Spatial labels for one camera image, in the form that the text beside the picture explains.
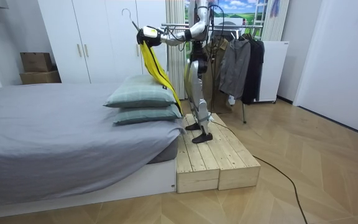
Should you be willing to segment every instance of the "wardrobe handle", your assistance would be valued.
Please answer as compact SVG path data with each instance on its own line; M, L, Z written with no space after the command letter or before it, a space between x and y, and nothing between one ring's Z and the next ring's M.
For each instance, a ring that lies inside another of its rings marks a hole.
M78 53L79 53L80 57L82 57L81 49L80 49L80 45L79 45L79 44L77 44L77 49L78 49Z
M90 55L88 54L88 47L86 46L86 44L85 44L85 53L87 57L90 57Z

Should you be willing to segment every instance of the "wooden step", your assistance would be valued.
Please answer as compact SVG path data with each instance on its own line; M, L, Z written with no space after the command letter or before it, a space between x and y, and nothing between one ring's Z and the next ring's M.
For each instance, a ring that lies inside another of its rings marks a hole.
M226 127L221 118L213 114L214 122ZM195 122L187 114L184 126ZM210 189L234 189L255 186L260 164L227 128L209 123L213 140L193 144L191 140L201 131L188 131L179 138L177 157L177 192Z

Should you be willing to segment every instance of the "robot leg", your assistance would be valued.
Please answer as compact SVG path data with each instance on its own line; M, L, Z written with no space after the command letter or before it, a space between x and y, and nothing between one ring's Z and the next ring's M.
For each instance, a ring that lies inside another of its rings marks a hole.
M201 80L201 74L198 74L198 61L191 63L191 66L186 73L186 91L191 102L190 105L192 107L193 116L195 116L195 120L197 121L197 123L186 127L186 129L202 130L201 135L192 140L195 144L212 140L212 134L208 130L209 113L203 96L203 81Z

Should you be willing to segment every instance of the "clothing rack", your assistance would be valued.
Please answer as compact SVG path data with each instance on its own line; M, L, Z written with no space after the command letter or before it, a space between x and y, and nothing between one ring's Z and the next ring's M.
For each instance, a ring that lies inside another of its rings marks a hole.
M188 30L189 29L189 24L161 24L162 27L169 27L169 29L172 28L172 30ZM212 24L209 25L209 31L228 31L228 32L235 32L236 33L236 39L239 38L239 32L240 32L240 28L250 28L250 29L261 29L263 28L263 26L258 26L258 25L229 25L229 24L223 24L223 25L214 25L214 27L222 27L224 29L214 29L212 30L211 26ZM244 104L241 102L242 105L242 122L244 124L247 123L246 121L246 110L244 108Z

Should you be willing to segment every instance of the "humanoid robot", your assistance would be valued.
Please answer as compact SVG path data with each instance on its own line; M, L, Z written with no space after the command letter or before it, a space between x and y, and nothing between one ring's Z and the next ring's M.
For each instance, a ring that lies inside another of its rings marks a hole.
M196 123L187 126L186 130L202 130L202 134L192 140L195 144L213 138L208 130L210 115L202 91L202 77L206 73L208 65L207 55L203 52L203 41L208 39L211 6L213 5L214 1L211 0L190 0L188 8L189 29L184 32L164 33L153 27L145 26L137 34L138 42L144 40L149 47L158 46L161 43L176 46L191 41L193 50L190 59L187 61L185 88Z

